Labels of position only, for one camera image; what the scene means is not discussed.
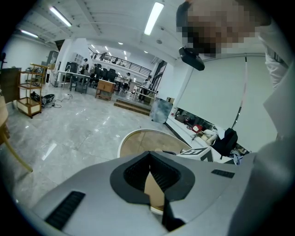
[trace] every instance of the wooden platform step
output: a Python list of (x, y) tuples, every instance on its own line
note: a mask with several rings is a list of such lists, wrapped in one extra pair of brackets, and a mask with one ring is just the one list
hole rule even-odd
[(147, 112), (150, 112), (151, 111), (151, 108), (145, 108), (145, 107), (142, 107), (140, 105), (135, 105), (133, 103), (130, 103), (130, 102), (127, 102), (127, 101), (124, 101), (124, 100), (117, 99), (116, 102), (123, 103), (123, 104), (129, 105), (129, 106), (133, 106), (133, 107), (136, 107), (138, 109), (145, 110)]
[(117, 101), (114, 102), (114, 106), (129, 110), (129, 111), (137, 112), (137, 113), (140, 113), (140, 114), (143, 114), (143, 115), (147, 115), (147, 116), (149, 116), (149, 113), (150, 113), (150, 111), (146, 111), (146, 110), (137, 108), (135, 106), (130, 106), (130, 105), (127, 105), (127, 104), (124, 104), (124, 103), (121, 103), (121, 102), (117, 102)]

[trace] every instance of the white projection screen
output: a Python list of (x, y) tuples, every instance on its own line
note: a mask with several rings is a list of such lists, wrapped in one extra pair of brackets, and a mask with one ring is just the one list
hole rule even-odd
[[(264, 56), (247, 56), (246, 98), (234, 127), (238, 143), (258, 151), (274, 141), (277, 132), (263, 103), (272, 93)], [(242, 100), (245, 58), (232, 57), (205, 62), (205, 70), (194, 70), (178, 107), (223, 129), (231, 128)]]
[(178, 107), (223, 129), (231, 128), (242, 100), (245, 57), (205, 62), (194, 69)]

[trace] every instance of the fluorescent ceiling light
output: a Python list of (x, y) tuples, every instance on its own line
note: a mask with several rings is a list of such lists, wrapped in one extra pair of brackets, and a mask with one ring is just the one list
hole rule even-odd
[(53, 6), (50, 10), (66, 24), (66, 26), (70, 27), (72, 24)]
[(26, 34), (26, 35), (30, 35), (30, 36), (32, 36), (32, 37), (34, 37), (34, 38), (38, 38), (38, 36), (37, 35), (34, 35), (34, 34), (32, 34), (32, 33), (30, 33), (30, 32), (27, 32), (27, 31), (25, 31), (25, 30), (20, 30), (22, 33), (24, 33), (24, 34)]
[(161, 13), (163, 7), (164, 7), (163, 4), (160, 4), (158, 2), (155, 3), (155, 5), (153, 6), (151, 15), (149, 16), (149, 19), (148, 19), (148, 22), (146, 25), (146, 29), (144, 30), (144, 34), (151, 35), (153, 27), (156, 24), (156, 21)]

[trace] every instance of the railing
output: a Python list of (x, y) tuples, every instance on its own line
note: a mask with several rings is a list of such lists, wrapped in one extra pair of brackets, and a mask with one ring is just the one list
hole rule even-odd
[(147, 75), (149, 76), (152, 71), (145, 68), (145, 67), (142, 67), (140, 65), (137, 65), (135, 63), (132, 63), (132, 62), (129, 62), (129, 61), (126, 61), (126, 60), (123, 60), (123, 59), (120, 59), (120, 58), (117, 58), (117, 57), (111, 57), (111, 56), (108, 56), (108, 55), (102, 55), (102, 54), (99, 54), (99, 53), (94, 53), (92, 52), (92, 50), (90, 48), (89, 49), (89, 53), (90, 53), (90, 56), (93, 60), (102, 60), (102, 61), (107, 61), (107, 62), (110, 62), (112, 64), (115, 64), (115, 65), (120, 65), (124, 68), (127, 68), (127, 69), (132, 69), (136, 72), (139, 72), (141, 74), (144, 74), (144, 75)]

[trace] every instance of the wooden cabinet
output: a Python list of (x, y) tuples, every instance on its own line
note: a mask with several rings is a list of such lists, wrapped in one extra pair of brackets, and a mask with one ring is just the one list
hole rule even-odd
[(114, 88), (115, 83), (99, 80), (95, 97), (111, 100)]

